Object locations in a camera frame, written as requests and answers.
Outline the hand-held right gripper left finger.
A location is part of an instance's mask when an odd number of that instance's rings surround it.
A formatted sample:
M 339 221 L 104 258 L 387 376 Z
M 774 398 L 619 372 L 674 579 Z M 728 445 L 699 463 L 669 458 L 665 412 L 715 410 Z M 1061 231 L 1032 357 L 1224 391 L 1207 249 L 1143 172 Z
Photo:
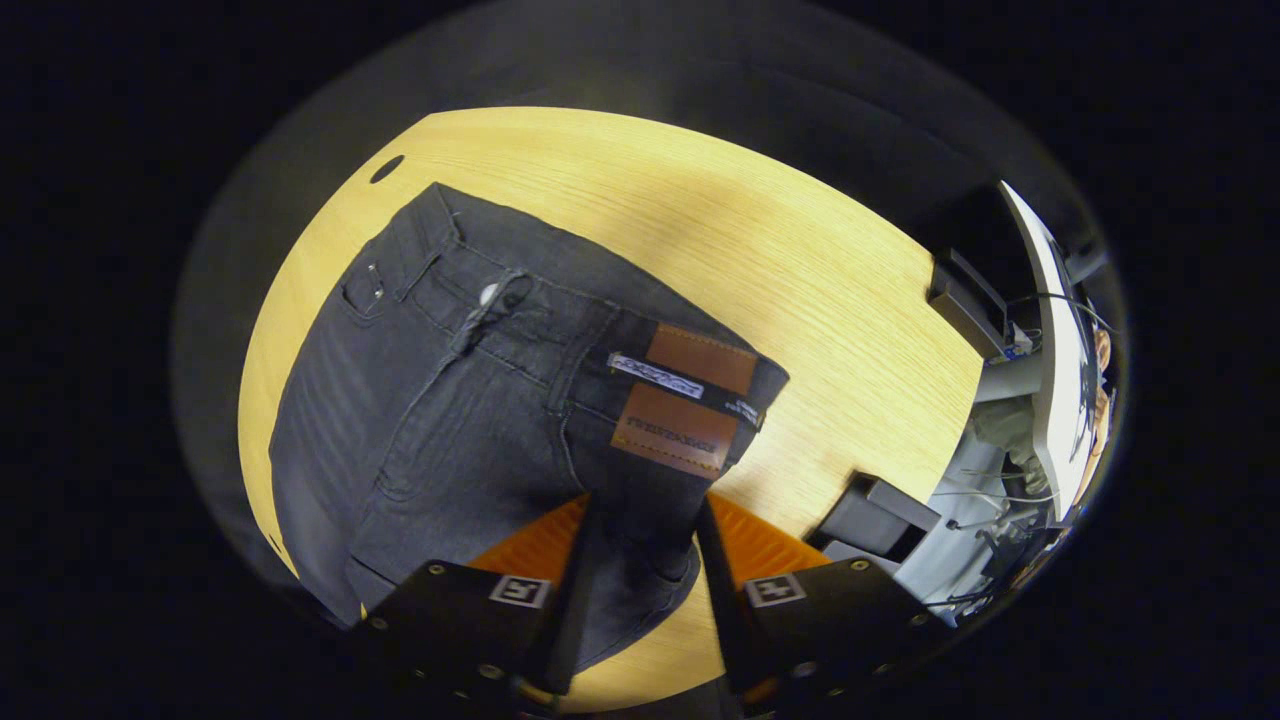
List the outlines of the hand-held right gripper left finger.
M 420 716 L 556 716 L 600 561 L 602 511 L 582 495 L 476 562 L 425 562 L 352 642 Z

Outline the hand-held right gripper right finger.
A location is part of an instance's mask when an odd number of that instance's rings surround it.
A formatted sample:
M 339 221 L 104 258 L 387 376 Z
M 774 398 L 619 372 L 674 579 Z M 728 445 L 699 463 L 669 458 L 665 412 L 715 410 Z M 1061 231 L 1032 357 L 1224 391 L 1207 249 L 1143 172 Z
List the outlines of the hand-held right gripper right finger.
M 951 641 L 872 559 L 828 559 L 721 495 L 696 539 L 739 714 L 850 714 Z

